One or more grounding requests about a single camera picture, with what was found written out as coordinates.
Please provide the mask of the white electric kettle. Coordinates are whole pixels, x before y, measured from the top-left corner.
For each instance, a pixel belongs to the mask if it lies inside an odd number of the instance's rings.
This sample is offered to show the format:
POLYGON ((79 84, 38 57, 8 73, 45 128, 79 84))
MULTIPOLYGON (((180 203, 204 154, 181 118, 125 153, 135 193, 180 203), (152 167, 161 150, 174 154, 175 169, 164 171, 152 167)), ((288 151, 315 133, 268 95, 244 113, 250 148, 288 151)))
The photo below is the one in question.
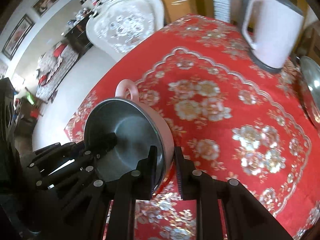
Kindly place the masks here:
POLYGON ((303 21, 302 10, 289 0, 242 0, 238 24, 251 60, 277 74, 294 48, 303 21))

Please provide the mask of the framed wall picture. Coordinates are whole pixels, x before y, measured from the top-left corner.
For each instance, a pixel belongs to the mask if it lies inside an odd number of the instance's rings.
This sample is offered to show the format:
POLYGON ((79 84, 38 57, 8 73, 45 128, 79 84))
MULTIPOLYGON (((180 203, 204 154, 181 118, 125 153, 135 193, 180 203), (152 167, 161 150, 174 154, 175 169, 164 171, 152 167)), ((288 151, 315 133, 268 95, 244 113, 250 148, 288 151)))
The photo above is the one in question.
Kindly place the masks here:
POLYGON ((33 10, 39 17, 42 17, 58 0, 38 0, 33 6, 33 10))

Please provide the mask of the pink steel cup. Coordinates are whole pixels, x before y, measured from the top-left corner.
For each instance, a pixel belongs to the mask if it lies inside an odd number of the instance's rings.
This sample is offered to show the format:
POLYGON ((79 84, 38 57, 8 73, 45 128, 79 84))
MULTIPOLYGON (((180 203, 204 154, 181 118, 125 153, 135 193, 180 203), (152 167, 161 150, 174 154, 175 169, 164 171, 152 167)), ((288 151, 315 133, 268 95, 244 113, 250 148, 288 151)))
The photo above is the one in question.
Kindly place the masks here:
POLYGON ((169 172, 174 140, 166 121, 154 109, 140 102, 135 83, 125 79, 116 87, 115 96, 97 104, 88 116, 85 132, 111 133, 117 144, 97 161, 99 176, 110 182, 136 169, 147 158, 150 146, 157 147, 155 190, 169 172))

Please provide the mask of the white ornate chair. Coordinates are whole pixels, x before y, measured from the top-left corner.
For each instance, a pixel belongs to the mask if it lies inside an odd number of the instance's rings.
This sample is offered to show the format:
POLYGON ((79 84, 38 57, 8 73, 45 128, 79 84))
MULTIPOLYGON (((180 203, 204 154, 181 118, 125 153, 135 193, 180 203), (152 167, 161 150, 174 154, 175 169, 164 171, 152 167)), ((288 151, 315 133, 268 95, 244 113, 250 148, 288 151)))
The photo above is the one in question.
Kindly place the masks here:
POLYGON ((118 62, 163 27, 161 0, 99 0, 86 24, 86 35, 118 62))

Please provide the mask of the floral sofa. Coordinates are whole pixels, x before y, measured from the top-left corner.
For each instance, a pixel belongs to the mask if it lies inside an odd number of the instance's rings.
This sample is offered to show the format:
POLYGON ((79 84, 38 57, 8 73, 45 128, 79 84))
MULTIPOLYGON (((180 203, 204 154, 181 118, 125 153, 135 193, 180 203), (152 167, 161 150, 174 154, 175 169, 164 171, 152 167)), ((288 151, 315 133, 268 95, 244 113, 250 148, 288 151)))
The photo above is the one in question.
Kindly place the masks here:
POLYGON ((65 41, 58 42, 41 55, 37 62, 36 96, 48 101, 78 57, 79 54, 65 41))

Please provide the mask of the red floral tablecloth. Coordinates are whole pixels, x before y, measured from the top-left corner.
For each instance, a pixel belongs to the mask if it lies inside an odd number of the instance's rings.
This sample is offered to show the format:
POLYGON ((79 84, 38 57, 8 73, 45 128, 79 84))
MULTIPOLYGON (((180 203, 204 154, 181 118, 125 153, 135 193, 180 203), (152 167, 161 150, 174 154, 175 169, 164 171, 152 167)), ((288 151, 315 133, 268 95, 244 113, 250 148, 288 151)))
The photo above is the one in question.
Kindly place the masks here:
POLYGON ((298 99, 299 69, 276 75, 248 56, 235 26, 188 15, 154 33, 95 85, 65 127, 84 138, 90 111, 123 79, 169 125, 187 159, 218 180, 239 180, 301 239, 319 220, 319 133, 298 99))

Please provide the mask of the steel pot glass lid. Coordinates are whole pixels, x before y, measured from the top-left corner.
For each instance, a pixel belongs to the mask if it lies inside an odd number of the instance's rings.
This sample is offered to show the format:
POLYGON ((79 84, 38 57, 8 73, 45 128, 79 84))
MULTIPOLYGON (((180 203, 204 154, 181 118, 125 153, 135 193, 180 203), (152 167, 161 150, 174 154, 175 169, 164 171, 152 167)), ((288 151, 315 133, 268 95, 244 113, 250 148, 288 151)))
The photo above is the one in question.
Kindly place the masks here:
POLYGON ((299 59, 298 95, 313 126, 319 131, 319 65, 310 57, 299 59))

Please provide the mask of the dark wooden sideboard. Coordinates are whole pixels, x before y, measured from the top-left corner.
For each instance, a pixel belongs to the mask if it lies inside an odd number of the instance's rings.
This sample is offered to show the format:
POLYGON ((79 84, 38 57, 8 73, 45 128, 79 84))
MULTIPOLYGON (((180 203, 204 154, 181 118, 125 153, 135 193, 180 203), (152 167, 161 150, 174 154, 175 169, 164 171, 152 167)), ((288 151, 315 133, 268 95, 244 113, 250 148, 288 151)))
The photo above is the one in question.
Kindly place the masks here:
POLYGON ((86 16, 63 35, 80 56, 83 56, 93 46, 86 34, 88 20, 89 16, 86 16))

